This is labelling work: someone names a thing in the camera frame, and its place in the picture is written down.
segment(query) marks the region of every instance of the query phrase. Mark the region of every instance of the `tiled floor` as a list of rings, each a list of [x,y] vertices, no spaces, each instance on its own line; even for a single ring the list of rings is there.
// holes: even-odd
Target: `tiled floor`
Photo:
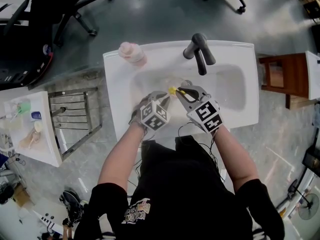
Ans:
[[[49,88],[49,91],[62,91],[95,86],[98,86],[99,91],[89,97],[89,103],[91,114],[95,118],[93,121],[98,123],[97,119],[99,116],[102,117],[102,129],[76,150],[59,168],[24,156],[21,157],[26,162],[25,166],[17,162],[14,166],[11,165],[12,169],[19,169],[33,201],[36,202],[40,197],[45,197],[58,202],[59,195],[66,187],[75,189],[83,199],[90,198],[103,162],[117,142],[104,71],[73,77]],[[314,138],[313,113],[313,106],[295,111],[288,110],[285,108],[284,94],[260,90],[259,123],[231,130],[255,161],[260,179],[267,185],[270,197],[275,204],[285,196],[289,184],[298,178],[303,170],[301,161],[304,152]],[[63,130],[62,133],[66,147],[72,146],[81,134],[85,134],[71,130]],[[198,134],[194,137],[199,143],[207,145],[211,141],[207,134]],[[173,139],[160,139],[157,142],[174,148]],[[224,166],[215,146],[213,153],[218,158],[219,168],[223,169]],[[132,170],[130,181],[134,184],[138,182],[134,170]],[[226,186],[231,188],[230,181],[226,181]],[[128,194],[132,194],[134,189],[134,185],[129,183]]]

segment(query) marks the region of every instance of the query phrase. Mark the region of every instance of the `black faucet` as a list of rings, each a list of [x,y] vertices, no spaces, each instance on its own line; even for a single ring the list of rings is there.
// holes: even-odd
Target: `black faucet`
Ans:
[[[213,65],[216,63],[215,57],[212,55],[207,45],[207,39],[203,34],[196,33],[192,36],[191,43],[183,51],[183,56],[190,60],[195,56],[198,65],[199,75],[204,76],[207,73],[206,65]]]

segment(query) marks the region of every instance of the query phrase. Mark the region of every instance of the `white sink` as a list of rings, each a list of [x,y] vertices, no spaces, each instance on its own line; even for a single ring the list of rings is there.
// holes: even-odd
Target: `white sink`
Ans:
[[[199,75],[196,59],[182,53],[190,41],[162,42],[142,45],[147,64],[136,68],[118,56],[118,51],[105,53],[104,68],[116,137],[128,128],[133,107],[153,91],[168,91],[168,81],[184,79],[201,86],[219,103],[227,128],[256,124],[259,118],[258,72],[254,45],[249,43],[208,40],[216,64],[206,65],[207,74]],[[189,119],[177,98],[172,97],[168,125],[153,139],[178,136],[179,127]],[[202,133],[193,124],[183,127],[179,135]]]

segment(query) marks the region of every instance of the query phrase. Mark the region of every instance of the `black t-shirt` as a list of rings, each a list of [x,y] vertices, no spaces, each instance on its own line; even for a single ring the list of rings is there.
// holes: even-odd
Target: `black t-shirt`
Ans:
[[[285,235],[260,180],[248,181],[234,195],[210,164],[194,159],[153,166],[141,175],[130,205],[126,191],[116,184],[93,188],[74,239],[102,239],[102,232],[117,240],[282,240]]]

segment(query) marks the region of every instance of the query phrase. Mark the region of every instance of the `bottle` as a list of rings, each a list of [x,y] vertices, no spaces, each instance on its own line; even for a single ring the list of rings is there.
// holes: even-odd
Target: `bottle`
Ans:
[[[118,50],[120,57],[134,66],[142,67],[147,63],[147,56],[136,43],[123,42]]]

